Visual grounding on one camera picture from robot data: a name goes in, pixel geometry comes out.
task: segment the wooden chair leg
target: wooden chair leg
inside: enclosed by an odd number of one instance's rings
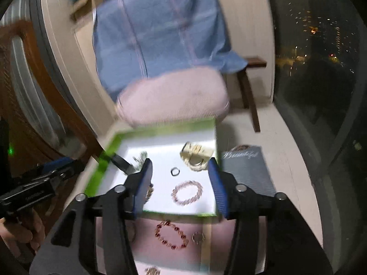
[[[246,103],[248,104],[248,107],[250,108],[250,111],[251,111],[254,130],[255,130],[255,132],[260,132],[259,117],[257,116],[257,110],[256,110],[254,95],[253,95],[252,90],[251,90],[251,85],[250,85],[250,82],[248,80],[246,69],[238,72],[237,73],[237,78],[238,78],[238,82],[240,84],[243,105],[245,106],[245,99],[246,99]]]

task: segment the brown wooden chair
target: brown wooden chair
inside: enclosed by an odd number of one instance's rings
[[[33,129],[17,101],[10,65],[11,44],[15,36],[19,36],[23,42],[28,66],[45,98],[60,116],[63,124],[84,145],[84,154],[79,159],[87,163],[91,156],[98,158],[103,149],[93,131],[65,101],[47,74],[37,47],[32,23],[20,20],[11,25],[0,27],[0,116],[7,121],[10,129],[9,140],[14,150],[14,155],[9,156],[12,176],[20,176],[37,164],[44,164],[63,156]],[[70,179],[61,187],[61,191],[58,191],[59,198],[57,203],[52,204],[55,208],[50,216],[45,216],[45,212],[51,202],[38,208],[37,211],[43,219],[46,232],[61,214],[65,200],[76,182],[75,178]]]
[[[243,107],[250,109],[254,130],[255,132],[260,132],[259,117],[257,115],[254,95],[251,90],[251,85],[248,80],[246,70],[259,67],[265,68],[267,66],[267,63],[259,57],[245,59],[247,60],[248,64],[245,69],[237,73],[237,80],[240,85]]]

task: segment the gray notebook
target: gray notebook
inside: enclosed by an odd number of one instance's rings
[[[222,169],[231,173],[238,183],[245,184],[258,194],[276,194],[261,147],[251,146],[243,151],[222,152],[221,155]]]

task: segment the beige wall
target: beige wall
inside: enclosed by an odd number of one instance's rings
[[[250,82],[258,103],[273,97],[275,48],[268,0],[220,0],[232,46],[241,56],[260,56],[265,69],[251,69]],[[114,104],[102,88],[92,48],[92,16],[74,24],[68,0],[41,0],[43,16],[56,62],[71,94],[98,135],[106,134],[115,119]],[[226,77],[231,99],[240,97],[236,78]]]

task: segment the white floor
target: white floor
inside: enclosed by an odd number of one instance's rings
[[[240,144],[262,147],[277,191],[288,195],[307,221],[320,244],[323,234],[319,207],[302,155],[274,105],[258,108],[261,132],[255,133],[249,111],[230,114],[218,125],[218,149]]]

